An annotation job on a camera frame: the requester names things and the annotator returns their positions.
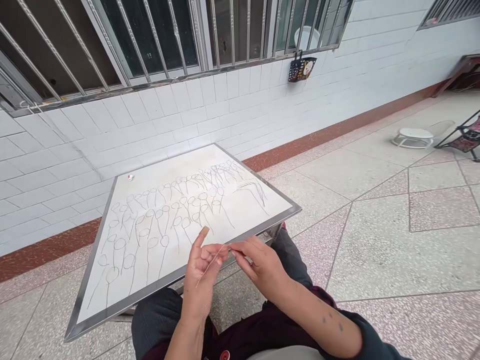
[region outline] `black basket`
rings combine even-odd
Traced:
[[[290,63],[290,72],[288,73],[290,83],[308,79],[317,61],[316,57],[302,58],[302,50],[300,50],[299,55],[297,59],[297,52],[295,51],[295,59]]]

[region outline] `red tile trim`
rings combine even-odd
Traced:
[[[383,119],[428,97],[441,83],[351,117],[243,161],[258,172],[355,129]],[[58,259],[95,241],[100,218],[0,257],[0,283]]]

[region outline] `tiled floor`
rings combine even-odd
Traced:
[[[479,103],[429,98],[260,172],[303,207],[287,228],[313,282],[413,359],[480,360],[480,163],[390,139],[400,127],[461,123]],[[128,323],[63,343],[89,252],[0,283],[0,360],[134,359]],[[211,316],[224,330],[263,301],[231,266]]]

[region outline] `dark trousers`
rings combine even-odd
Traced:
[[[307,266],[287,231],[282,228],[271,244],[288,276],[307,289],[313,287]],[[131,322],[131,335],[137,360],[155,345],[172,338],[182,312],[182,297],[171,288],[163,288],[140,301]],[[210,318],[205,323],[203,343],[208,344],[213,334]]]

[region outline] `window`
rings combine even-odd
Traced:
[[[3,0],[0,106],[20,116],[26,105],[48,110],[100,92],[337,47],[352,2]]]
[[[478,0],[435,0],[420,28],[430,28],[477,16],[480,16]]]

